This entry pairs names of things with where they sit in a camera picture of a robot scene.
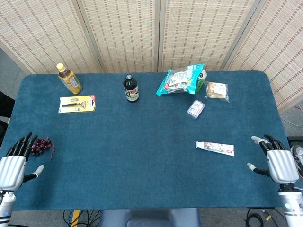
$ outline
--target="yellow bottle cap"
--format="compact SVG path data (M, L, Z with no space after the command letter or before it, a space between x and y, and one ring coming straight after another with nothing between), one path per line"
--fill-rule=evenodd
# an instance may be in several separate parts
M59 72L63 72L65 70L65 66L62 63L57 64L57 69Z

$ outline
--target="grape stem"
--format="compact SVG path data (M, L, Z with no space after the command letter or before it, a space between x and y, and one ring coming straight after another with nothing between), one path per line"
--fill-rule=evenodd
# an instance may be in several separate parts
M55 152L55 145L54 145L54 143L52 143L52 147L53 147L53 149L52 149L52 152L51 152L51 160L50 160L50 161L52 161L52 159L53 159L53 154L54 154L54 152Z

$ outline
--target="chair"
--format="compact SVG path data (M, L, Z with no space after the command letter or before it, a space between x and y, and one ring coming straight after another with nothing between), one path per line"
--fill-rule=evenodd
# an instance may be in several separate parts
M103 210L99 227L200 227L199 210Z

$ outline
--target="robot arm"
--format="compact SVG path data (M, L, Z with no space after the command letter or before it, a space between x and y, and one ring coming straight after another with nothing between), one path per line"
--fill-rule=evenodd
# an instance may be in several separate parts
M269 170L256 168L247 163L249 169L257 174L269 176L280 184L278 194L283 204L284 213L289 227L301 227L303 223L303 197L294 183L299 179L293 155L285 146L275 138L265 135L266 139L256 136L251 138L263 150Z
M32 174L24 176L25 167L37 136L32 133L20 138L18 142L9 149L5 157L0 161L0 227L7 227L13 206L16 200L14 191L21 187L22 183L38 177L43 171L41 165Z

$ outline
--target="green can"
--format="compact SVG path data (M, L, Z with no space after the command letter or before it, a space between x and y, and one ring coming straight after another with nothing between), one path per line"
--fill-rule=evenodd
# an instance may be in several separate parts
M202 72L200 73L198 79L197 79L197 85L196 85L196 91L195 91L195 94L197 94L200 90L201 90L201 87L205 81L207 77L207 73L206 71L202 70Z

